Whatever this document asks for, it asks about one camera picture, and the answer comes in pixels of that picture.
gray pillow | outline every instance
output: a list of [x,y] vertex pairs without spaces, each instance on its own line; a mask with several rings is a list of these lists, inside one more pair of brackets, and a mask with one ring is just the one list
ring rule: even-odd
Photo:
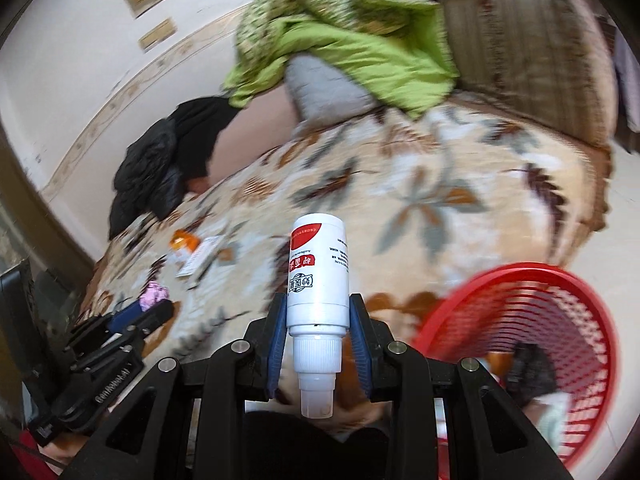
[[363,86],[306,52],[289,59],[285,83],[302,117],[293,137],[341,123],[380,106]]

floral bedspread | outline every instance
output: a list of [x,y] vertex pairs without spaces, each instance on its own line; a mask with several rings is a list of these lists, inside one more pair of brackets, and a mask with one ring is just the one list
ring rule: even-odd
[[[410,340],[440,298],[476,272],[562,262],[591,217],[594,190],[588,159],[542,127],[452,102],[415,123],[381,108],[264,154],[136,239],[145,220],[138,219],[112,242],[85,315],[123,308],[156,280],[169,288],[176,314],[147,339],[147,366],[169,355],[209,356],[286,291],[293,221],[327,212],[346,224],[351,291],[396,338]],[[178,228],[223,236],[194,290],[175,277],[168,256]],[[135,246],[129,254],[127,245]],[[357,385],[348,344],[335,415],[324,422],[338,430],[380,416]],[[286,356],[271,402],[295,412],[297,391]]]

blue gripper pad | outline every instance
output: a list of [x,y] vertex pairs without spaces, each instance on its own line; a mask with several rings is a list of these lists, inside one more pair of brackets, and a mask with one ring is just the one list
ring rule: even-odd
[[349,324],[351,349],[356,361],[356,370],[358,371],[360,386],[366,396],[370,397],[373,387],[371,379],[371,355],[369,354],[369,349],[364,339],[364,331],[360,323],[360,318],[358,317],[358,312],[351,298],[349,298]]
[[269,357],[267,360],[267,390],[269,398],[273,399],[280,380],[280,367],[284,354],[284,341],[287,336],[287,295],[284,294],[280,303],[280,311],[276,321],[276,327],[271,339]]
[[113,319],[107,325],[107,330],[111,334],[124,334],[127,326],[135,324],[136,320],[142,316],[142,307],[140,300],[131,303],[127,308],[114,314]]

tile floor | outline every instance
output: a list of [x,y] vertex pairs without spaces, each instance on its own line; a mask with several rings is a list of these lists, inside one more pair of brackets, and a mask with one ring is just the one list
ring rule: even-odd
[[640,414],[640,155],[614,146],[608,227],[592,235],[570,270],[609,307],[619,341],[618,384],[607,427],[572,468],[576,480],[595,480],[625,441]]

green patterned cloth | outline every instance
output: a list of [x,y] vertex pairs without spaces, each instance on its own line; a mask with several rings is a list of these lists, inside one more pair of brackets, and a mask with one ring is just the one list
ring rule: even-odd
[[254,0],[236,48],[225,87],[237,107],[277,84],[302,50],[412,118],[441,102],[458,76],[442,10],[429,0]]

